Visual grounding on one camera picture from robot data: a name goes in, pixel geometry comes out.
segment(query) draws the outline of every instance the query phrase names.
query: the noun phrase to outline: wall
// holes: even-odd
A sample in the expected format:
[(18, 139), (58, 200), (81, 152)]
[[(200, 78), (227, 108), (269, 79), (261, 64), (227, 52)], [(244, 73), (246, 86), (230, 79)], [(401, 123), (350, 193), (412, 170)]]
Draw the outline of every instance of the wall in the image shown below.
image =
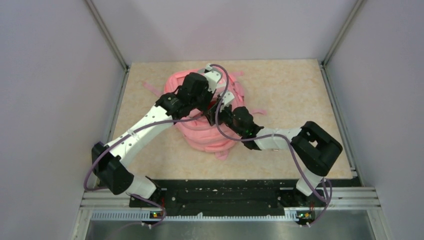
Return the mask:
[(323, 59), (356, 0), (93, 0), (127, 63)]
[(82, 0), (0, 11), (0, 239), (68, 239), (123, 70)]
[(424, 225), (424, 1), (367, 1), (329, 65), (362, 178), (395, 239)]

